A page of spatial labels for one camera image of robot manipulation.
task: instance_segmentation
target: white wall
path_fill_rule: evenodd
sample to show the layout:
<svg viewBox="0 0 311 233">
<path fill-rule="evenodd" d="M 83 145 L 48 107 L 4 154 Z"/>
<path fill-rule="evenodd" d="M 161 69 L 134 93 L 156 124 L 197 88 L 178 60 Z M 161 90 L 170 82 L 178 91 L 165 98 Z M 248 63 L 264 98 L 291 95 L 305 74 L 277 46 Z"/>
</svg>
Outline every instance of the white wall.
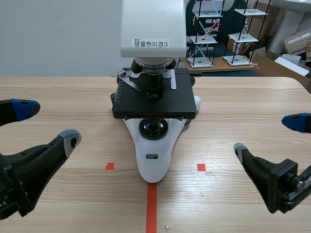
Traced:
<svg viewBox="0 0 311 233">
<path fill-rule="evenodd" d="M 311 28 L 311 12 L 306 12 L 303 18 L 301 19 L 298 31 L 304 31 L 308 28 Z"/>
<path fill-rule="evenodd" d="M 130 67 L 119 54 L 120 12 L 121 0 L 0 0 L 0 76 L 108 76 Z"/>
</svg>

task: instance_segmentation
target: red tape line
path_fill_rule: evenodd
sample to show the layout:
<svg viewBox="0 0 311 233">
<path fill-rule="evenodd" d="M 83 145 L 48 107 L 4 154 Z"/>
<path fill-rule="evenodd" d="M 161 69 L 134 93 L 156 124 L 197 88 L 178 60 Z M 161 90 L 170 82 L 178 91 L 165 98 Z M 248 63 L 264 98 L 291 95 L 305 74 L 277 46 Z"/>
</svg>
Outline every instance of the red tape line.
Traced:
<svg viewBox="0 0 311 233">
<path fill-rule="evenodd" d="M 146 233 L 156 233 L 156 183 L 148 183 Z"/>
</svg>

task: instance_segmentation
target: gray gripper fingertip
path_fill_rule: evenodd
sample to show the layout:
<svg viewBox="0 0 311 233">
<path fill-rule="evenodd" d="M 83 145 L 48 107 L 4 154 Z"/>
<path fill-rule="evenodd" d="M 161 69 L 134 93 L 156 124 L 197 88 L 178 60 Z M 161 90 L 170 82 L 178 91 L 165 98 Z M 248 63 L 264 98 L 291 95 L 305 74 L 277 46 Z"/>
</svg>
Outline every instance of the gray gripper fingertip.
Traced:
<svg viewBox="0 0 311 233">
<path fill-rule="evenodd" d="M 77 130 L 64 130 L 59 136 L 64 139 L 65 153 L 67 158 L 69 158 L 73 150 L 80 144 L 82 136 Z"/>
<path fill-rule="evenodd" d="M 247 147 L 244 144 L 242 144 L 241 142 L 238 142 L 238 143 L 234 144 L 233 149 L 234 149 L 235 155 L 237 156 L 240 163 L 242 164 L 243 163 L 242 150 L 247 149 Z"/>
</svg>

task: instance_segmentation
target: screw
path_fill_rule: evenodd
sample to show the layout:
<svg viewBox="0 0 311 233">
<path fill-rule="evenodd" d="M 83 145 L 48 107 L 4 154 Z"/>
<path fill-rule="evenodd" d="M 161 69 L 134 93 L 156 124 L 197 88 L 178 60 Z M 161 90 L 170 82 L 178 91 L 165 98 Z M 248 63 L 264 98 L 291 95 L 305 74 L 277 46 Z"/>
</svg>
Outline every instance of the screw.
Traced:
<svg viewBox="0 0 311 233">
<path fill-rule="evenodd" d="M 126 75 L 126 71 L 123 70 L 123 69 L 122 69 L 122 70 L 119 70 L 119 71 L 118 71 L 118 75 L 119 75 L 119 76 L 125 76 L 125 75 Z"/>
<path fill-rule="evenodd" d="M 299 181 L 297 184 L 297 191 L 301 191 L 302 189 L 304 189 L 305 187 L 305 183 L 303 181 Z"/>
<path fill-rule="evenodd" d="M 151 99 L 151 100 L 157 100 L 157 98 L 158 98 L 158 96 L 157 96 L 156 94 L 152 94 L 152 95 L 150 96 L 150 99 Z"/>
</svg>

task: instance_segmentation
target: blue gripper fingertip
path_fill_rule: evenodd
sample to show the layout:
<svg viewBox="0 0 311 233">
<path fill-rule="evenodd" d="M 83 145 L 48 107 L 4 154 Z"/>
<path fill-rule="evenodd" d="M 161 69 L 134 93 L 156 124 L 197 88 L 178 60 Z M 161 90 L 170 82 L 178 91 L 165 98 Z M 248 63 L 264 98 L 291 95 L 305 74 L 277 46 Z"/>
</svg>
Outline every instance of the blue gripper fingertip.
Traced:
<svg viewBox="0 0 311 233">
<path fill-rule="evenodd" d="M 307 126 L 307 113 L 285 116 L 282 119 L 282 124 L 291 130 L 305 133 Z"/>
<path fill-rule="evenodd" d="M 12 106 L 17 121 L 23 121 L 33 117 L 40 111 L 40 104 L 35 100 L 29 100 L 27 103 L 23 103 L 18 99 L 12 99 Z"/>
</svg>

